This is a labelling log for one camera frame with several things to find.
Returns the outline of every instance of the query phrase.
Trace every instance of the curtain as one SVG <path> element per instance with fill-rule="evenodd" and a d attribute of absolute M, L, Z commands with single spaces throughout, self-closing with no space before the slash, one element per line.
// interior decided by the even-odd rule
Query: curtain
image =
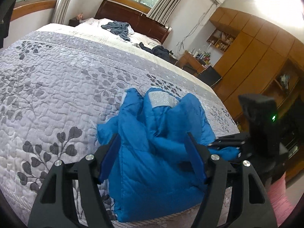
<path fill-rule="evenodd" d="M 63 24 L 67 7 L 71 0 L 57 0 L 52 23 Z"/>
<path fill-rule="evenodd" d="M 158 0 L 147 14 L 147 17 L 159 22 L 162 25 L 166 25 L 180 1 L 181 0 Z"/>

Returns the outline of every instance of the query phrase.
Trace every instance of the silver bolt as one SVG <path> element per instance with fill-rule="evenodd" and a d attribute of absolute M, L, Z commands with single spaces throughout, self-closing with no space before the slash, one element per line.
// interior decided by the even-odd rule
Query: silver bolt
<path fill-rule="evenodd" d="M 243 165 L 249 167 L 251 164 L 248 160 L 244 160 Z"/>
<path fill-rule="evenodd" d="M 93 154 L 88 154 L 88 155 L 85 157 L 85 159 L 86 159 L 87 161 L 91 161 L 91 160 L 94 159 L 94 155 L 93 155 Z"/>
<path fill-rule="evenodd" d="M 211 155 L 212 160 L 219 160 L 219 156 L 217 154 Z"/>
<path fill-rule="evenodd" d="M 54 163 L 55 166 L 61 166 L 62 165 L 62 161 L 61 160 L 56 160 Z"/>

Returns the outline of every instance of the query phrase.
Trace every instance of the floral patterned quilt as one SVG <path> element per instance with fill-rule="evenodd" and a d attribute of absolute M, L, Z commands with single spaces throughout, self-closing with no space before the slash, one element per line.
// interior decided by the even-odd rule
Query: floral patterned quilt
<path fill-rule="evenodd" d="M 0 189 L 25 224 L 53 163 L 94 153 L 96 125 L 118 113 L 130 87 L 142 94 L 152 86 L 178 97 L 193 93 L 216 136 L 238 132 L 220 99 L 197 83 L 130 52 L 67 34 L 36 31 L 0 52 L 0 79 Z M 73 187 L 79 220 L 86 224 L 77 181 Z M 108 182 L 99 189 L 115 227 L 167 227 L 167 220 L 176 224 L 181 217 L 186 223 L 183 215 L 189 226 L 198 209 L 121 224 Z"/>

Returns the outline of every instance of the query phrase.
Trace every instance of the pink clothing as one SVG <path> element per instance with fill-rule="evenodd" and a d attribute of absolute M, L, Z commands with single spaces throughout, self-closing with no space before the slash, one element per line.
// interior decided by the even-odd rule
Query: pink clothing
<path fill-rule="evenodd" d="M 280 226 L 285 219 L 290 215 L 294 206 L 289 202 L 286 192 L 285 175 L 272 184 L 268 190 L 268 198 L 275 211 L 275 217 L 277 219 L 278 226 Z"/>

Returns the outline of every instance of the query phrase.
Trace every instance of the blue jacket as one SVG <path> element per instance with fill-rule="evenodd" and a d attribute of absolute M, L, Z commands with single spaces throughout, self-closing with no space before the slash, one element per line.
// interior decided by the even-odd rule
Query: blue jacket
<path fill-rule="evenodd" d="M 121 148 L 109 176 L 110 196 L 120 222 L 159 218 L 199 204 L 206 186 L 198 180 L 184 147 L 191 132 L 207 145 L 215 140 L 200 101 L 192 94 L 182 99 L 159 88 L 142 97 L 126 91 L 119 114 L 97 126 L 101 145 L 114 133 Z M 212 150 L 226 160 L 238 150 Z"/>

